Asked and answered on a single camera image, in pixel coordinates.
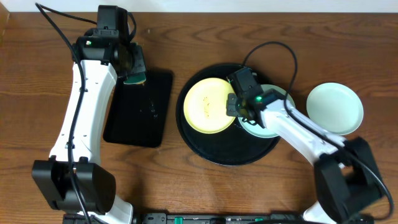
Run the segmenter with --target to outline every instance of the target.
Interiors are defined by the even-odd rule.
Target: brown tabletop
[[[96,19],[96,14],[75,14]],[[71,42],[91,27],[50,15]],[[298,57],[292,96],[306,113],[310,91],[324,82],[347,85],[364,106],[362,136],[393,197],[398,199],[397,14],[185,14],[136,13],[135,40],[148,67],[174,71],[164,138],[159,148],[101,142],[102,164],[117,193],[140,211],[170,213],[267,213],[304,211],[316,201],[312,166],[281,140],[261,160],[224,167],[197,156],[182,140],[175,105],[197,71],[242,62],[257,44],[279,40]],[[287,88],[289,53],[268,46],[250,66]],[[65,116],[72,60],[65,43],[38,13],[12,13],[0,46],[0,223],[60,223],[30,176],[33,161],[46,159]],[[387,212],[387,200],[372,205]],[[381,223],[397,223],[398,215]]]

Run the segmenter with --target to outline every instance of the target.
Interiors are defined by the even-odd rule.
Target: cable
[[[66,13],[63,13],[63,12],[58,12],[58,11],[56,11],[54,9],[50,9],[49,7],[45,7],[45,6],[41,5],[41,4],[36,3],[36,6],[37,5],[39,5],[42,9],[48,10],[50,12],[53,12],[53,13],[61,15],[61,16],[65,16],[65,17],[68,17],[68,18],[71,18],[71,19],[76,19],[76,20],[83,21],[83,22],[90,22],[92,24],[97,24],[95,21],[92,21],[92,20],[89,20],[89,19],[84,19],[84,18],[80,18],[80,17],[77,17],[77,16],[72,16],[72,15],[69,15],[69,14],[66,14]]]
[[[316,135],[317,137],[319,137],[320,139],[322,139],[323,141],[331,144],[332,146],[335,146],[337,148],[337,150],[344,152],[348,157],[350,157],[352,160],[354,160],[355,162],[357,162],[363,169],[366,169],[373,177],[373,179],[377,182],[378,186],[380,186],[380,188],[382,189],[384,195],[387,197],[388,202],[389,202],[389,213],[382,218],[374,218],[375,220],[386,220],[388,218],[390,218],[392,216],[392,214],[394,213],[394,201],[392,199],[392,195],[390,193],[390,191],[388,190],[387,186],[385,185],[385,183],[373,172],[372,169],[369,168],[369,166],[367,166],[365,164],[365,162],[363,162],[361,159],[358,159],[356,156],[354,156],[351,152],[345,150],[343,147],[337,145],[335,142],[331,141],[330,139],[328,139],[326,136],[320,134],[319,132],[315,131],[314,129],[312,129],[311,127],[307,126],[305,123],[301,122],[301,120],[299,120],[293,113],[291,110],[289,110],[287,108],[287,97],[289,95],[289,93],[292,91],[292,87],[294,84],[294,81],[296,79],[297,76],[297,57],[296,54],[294,53],[294,51],[286,44],[282,43],[282,42],[278,42],[278,41],[270,41],[270,42],[265,42],[263,44],[258,45],[257,47],[253,48],[248,55],[244,58],[242,66],[246,66],[246,62],[249,59],[250,55],[256,51],[257,49],[265,46],[265,45],[270,45],[270,44],[277,44],[277,45],[281,45],[283,47],[285,47],[293,56],[293,60],[294,60],[294,73],[293,73],[293,77],[289,83],[289,87],[286,91],[285,94],[285,98],[284,98],[284,108],[287,112],[287,114],[294,120],[296,121],[299,125],[303,126],[305,129],[309,130],[311,133],[313,133],[314,135]]]
[[[134,16],[132,15],[132,12],[129,12],[129,17],[132,20],[132,23],[134,25],[134,29],[131,31],[130,35],[129,35],[129,43],[132,41],[132,39],[136,36],[137,33],[137,23],[136,20],[134,19]]]
[[[305,220],[262,220],[248,224],[324,224],[324,223],[310,222]]]
[[[75,54],[75,52],[73,51],[73,47],[69,43],[69,40],[67,39],[67,37],[62,33],[62,31],[58,28],[58,26],[54,23],[54,21],[51,20],[51,18],[44,12],[43,7],[38,3],[36,3],[35,5],[39,9],[39,11],[42,13],[42,15],[46,18],[46,20],[58,32],[58,34],[61,36],[63,41],[65,41],[66,45],[70,49],[70,52],[72,53],[72,57],[73,57],[74,61],[76,62],[76,64],[78,65],[78,68],[79,68],[80,78],[81,78],[81,88],[80,88],[79,99],[78,99],[77,105],[76,105],[75,114],[73,115],[72,124],[70,126],[70,132],[69,132],[69,138],[68,138],[68,169],[69,169],[69,173],[71,176],[72,187],[73,187],[73,189],[76,193],[77,199],[80,203],[81,210],[83,211],[83,214],[86,218],[87,224],[91,224],[91,220],[90,220],[90,217],[89,217],[87,209],[86,209],[85,201],[83,200],[83,196],[82,196],[79,186],[77,184],[76,174],[73,171],[73,155],[72,155],[73,134],[75,132],[77,117],[79,115],[81,102],[83,101],[83,95],[84,95],[85,89],[86,89],[86,79],[85,79],[85,76],[83,73],[83,67],[81,66],[80,60],[77,57],[77,55]]]

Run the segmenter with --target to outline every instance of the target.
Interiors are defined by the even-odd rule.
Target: white wall
[[[132,12],[398,12],[398,0],[0,0],[10,12],[96,12],[99,4]]]

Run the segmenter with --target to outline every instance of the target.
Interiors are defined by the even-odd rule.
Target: pale yellow plate
[[[205,134],[226,129],[235,119],[226,115],[228,93],[234,93],[232,86],[220,78],[206,78],[196,83],[184,100],[188,124]]]

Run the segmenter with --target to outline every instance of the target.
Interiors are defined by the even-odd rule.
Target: round black tray
[[[275,147],[280,137],[268,139],[255,137],[242,128],[237,118],[222,132],[199,133],[187,123],[183,113],[183,104],[188,91],[200,80],[211,77],[226,80],[227,75],[240,68],[242,68],[240,64],[228,63],[214,65],[198,72],[182,88],[175,113],[178,130],[185,143],[200,157],[227,166],[249,164],[261,159]],[[255,70],[253,72],[257,73],[259,83],[271,84],[266,76]]]

